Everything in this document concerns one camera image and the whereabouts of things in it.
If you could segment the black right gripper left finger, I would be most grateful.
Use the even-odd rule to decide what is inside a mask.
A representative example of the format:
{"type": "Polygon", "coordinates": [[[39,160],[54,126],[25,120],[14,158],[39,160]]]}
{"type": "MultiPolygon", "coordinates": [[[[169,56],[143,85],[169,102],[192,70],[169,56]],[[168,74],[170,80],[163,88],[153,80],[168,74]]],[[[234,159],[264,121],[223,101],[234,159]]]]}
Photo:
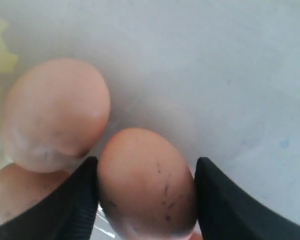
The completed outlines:
{"type": "Polygon", "coordinates": [[[0,240],[88,240],[99,203],[98,159],[88,157],[56,190],[0,225],[0,240]]]}

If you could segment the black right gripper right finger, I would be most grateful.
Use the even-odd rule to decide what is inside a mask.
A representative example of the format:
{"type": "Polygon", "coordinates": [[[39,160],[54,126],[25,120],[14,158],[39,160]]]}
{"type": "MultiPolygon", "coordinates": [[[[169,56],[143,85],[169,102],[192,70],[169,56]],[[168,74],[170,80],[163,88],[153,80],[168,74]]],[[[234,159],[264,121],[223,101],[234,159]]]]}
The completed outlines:
{"type": "Polygon", "coordinates": [[[300,240],[300,225],[264,206],[209,158],[196,163],[198,224],[205,240],[300,240]]]}

